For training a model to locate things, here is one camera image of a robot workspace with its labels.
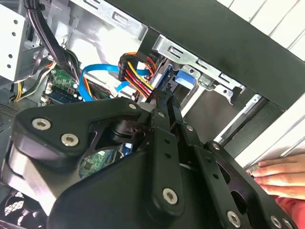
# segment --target hole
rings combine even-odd
[[[37,125],[41,127],[45,127],[47,124],[45,122],[38,122]]]
[[[67,140],[67,142],[74,142],[73,137],[67,137],[66,140]]]
[[[168,159],[171,159],[172,156],[169,154],[169,153],[165,153],[165,156],[168,158]]]
[[[220,164],[217,163],[217,165],[218,165],[218,167],[220,169],[221,175],[223,175],[223,177],[224,177],[225,182],[227,184],[229,184],[230,181],[231,181],[230,174]]]
[[[247,212],[247,203],[239,192],[232,191],[231,195],[234,199],[234,202],[240,212],[240,214],[244,214]]]
[[[217,175],[217,174],[215,174],[215,173],[213,173],[213,177],[215,178],[215,179],[219,179],[219,176]]]
[[[233,222],[234,222],[234,223],[236,223],[236,222],[237,222],[237,219],[236,219],[236,217],[235,217],[235,216],[232,216],[232,220],[233,220]]]

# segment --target human hand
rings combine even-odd
[[[254,180],[269,195],[305,200],[305,154],[259,162]]]

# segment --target black wire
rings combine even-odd
[[[50,55],[64,71],[72,75],[67,62],[65,50],[58,44],[55,36],[45,21],[41,12],[39,0],[24,0],[24,7],[27,9],[27,14],[33,29],[45,45]]]
[[[34,67],[33,70],[31,72],[30,75],[35,75],[37,73],[37,71],[39,70],[42,58],[43,58],[43,52],[46,48],[44,47],[43,49],[41,49],[36,57],[35,63],[34,63]]]

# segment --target screw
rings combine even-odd
[[[163,189],[163,198],[166,200],[169,204],[176,204],[178,202],[177,194],[170,188],[166,187]]]
[[[228,217],[229,221],[230,221],[236,228],[240,228],[241,222],[240,222],[240,219],[238,218],[238,216],[235,214],[235,212],[233,212],[233,211],[228,211],[228,212],[227,212],[227,217]]]
[[[44,118],[35,118],[32,121],[32,126],[37,130],[48,130],[51,128],[51,123]]]
[[[270,219],[277,228],[282,228],[280,221],[275,216],[271,216]]]
[[[61,142],[65,146],[76,146],[79,142],[78,137],[74,134],[64,134],[61,136]]]
[[[158,114],[159,114],[161,117],[165,118],[165,115],[164,115],[162,112],[158,112]]]
[[[213,143],[212,145],[215,149],[220,150],[219,146],[216,143]]]
[[[283,218],[283,221],[289,229],[294,229],[291,223],[287,219]]]
[[[137,107],[136,107],[135,105],[133,105],[133,104],[129,104],[129,107],[130,107],[131,109],[133,109],[133,110],[137,109]]]
[[[187,128],[189,131],[193,131],[193,130],[194,130],[190,125],[186,125],[186,128]]]

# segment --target cooling fan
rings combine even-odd
[[[40,204],[16,190],[11,191],[4,199],[0,209],[2,211],[1,220],[5,222],[26,229],[45,228],[47,216]]]

